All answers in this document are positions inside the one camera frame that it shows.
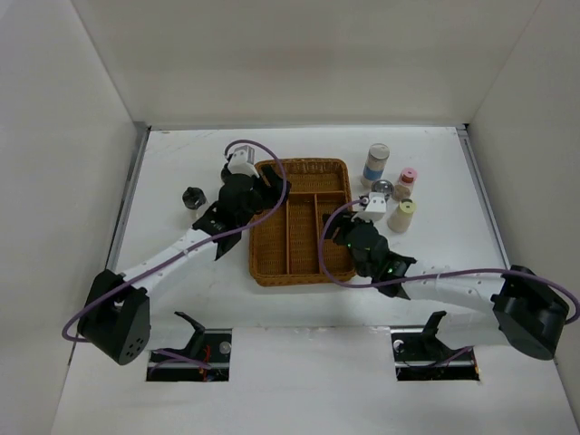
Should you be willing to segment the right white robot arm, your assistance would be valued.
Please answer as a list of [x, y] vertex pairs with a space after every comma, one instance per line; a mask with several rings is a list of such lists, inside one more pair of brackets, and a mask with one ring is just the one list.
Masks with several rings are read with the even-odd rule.
[[392, 251], [387, 239], [361, 213], [335, 210], [323, 216], [322, 238], [346, 247], [358, 276], [380, 294], [465, 308], [463, 314], [432, 313], [407, 343], [438, 359], [478, 345], [509, 345], [524, 355], [554, 358], [564, 327], [579, 303], [562, 287], [523, 266], [451, 271], [428, 267]]

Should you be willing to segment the clear dome lid shaker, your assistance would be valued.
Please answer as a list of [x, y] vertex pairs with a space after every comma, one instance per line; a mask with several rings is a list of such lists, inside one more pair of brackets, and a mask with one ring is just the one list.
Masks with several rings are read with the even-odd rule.
[[393, 185], [387, 179], [377, 179], [372, 183], [371, 192], [380, 193], [388, 200], [392, 197]]

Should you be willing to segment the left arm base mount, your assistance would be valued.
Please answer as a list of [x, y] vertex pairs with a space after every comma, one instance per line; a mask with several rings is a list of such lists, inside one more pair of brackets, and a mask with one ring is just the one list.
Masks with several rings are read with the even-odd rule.
[[233, 331], [208, 329], [183, 312], [175, 315], [192, 328], [186, 344], [151, 352], [147, 382], [227, 382], [229, 380]]

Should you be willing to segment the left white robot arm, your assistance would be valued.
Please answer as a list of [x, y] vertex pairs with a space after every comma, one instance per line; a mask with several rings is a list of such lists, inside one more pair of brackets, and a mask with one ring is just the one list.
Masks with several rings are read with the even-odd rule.
[[145, 350], [151, 298], [179, 275], [218, 261], [244, 231], [274, 214], [290, 191], [282, 166], [224, 172], [217, 200], [178, 241], [123, 273], [105, 269], [94, 278], [77, 332], [117, 364], [131, 363]]

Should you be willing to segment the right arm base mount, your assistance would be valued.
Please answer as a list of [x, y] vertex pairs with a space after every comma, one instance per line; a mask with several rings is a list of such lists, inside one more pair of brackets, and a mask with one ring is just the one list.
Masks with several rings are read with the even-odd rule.
[[452, 350], [435, 334], [446, 314], [432, 314], [425, 325], [391, 329], [395, 376], [400, 382], [479, 381], [471, 347]]

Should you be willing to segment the black knob lid jar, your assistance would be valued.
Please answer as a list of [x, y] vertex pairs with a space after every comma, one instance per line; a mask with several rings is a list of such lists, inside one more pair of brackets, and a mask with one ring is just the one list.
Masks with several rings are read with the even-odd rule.
[[207, 204], [207, 197], [201, 188], [187, 187], [182, 194], [182, 202], [188, 210], [198, 212]]

